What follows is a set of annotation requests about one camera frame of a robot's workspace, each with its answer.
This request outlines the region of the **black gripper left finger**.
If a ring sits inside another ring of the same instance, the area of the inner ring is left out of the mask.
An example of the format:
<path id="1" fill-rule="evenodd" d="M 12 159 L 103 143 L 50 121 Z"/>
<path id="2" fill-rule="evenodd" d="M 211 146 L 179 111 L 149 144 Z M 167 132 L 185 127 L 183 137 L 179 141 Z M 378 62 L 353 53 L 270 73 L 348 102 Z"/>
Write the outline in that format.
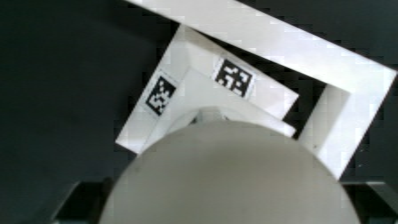
<path id="1" fill-rule="evenodd" d="M 82 181 L 73 184 L 50 224 L 99 224 L 112 187 L 110 178 L 99 182 Z"/>

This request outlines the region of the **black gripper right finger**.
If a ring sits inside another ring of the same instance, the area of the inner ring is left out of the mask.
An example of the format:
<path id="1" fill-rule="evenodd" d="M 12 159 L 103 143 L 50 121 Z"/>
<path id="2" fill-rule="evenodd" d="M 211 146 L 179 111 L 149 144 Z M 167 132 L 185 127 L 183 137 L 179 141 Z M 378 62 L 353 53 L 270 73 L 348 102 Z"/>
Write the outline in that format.
<path id="1" fill-rule="evenodd" d="M 398 192 L 384 182 L 343 184 L 361 224 L 398 224 Z"/>

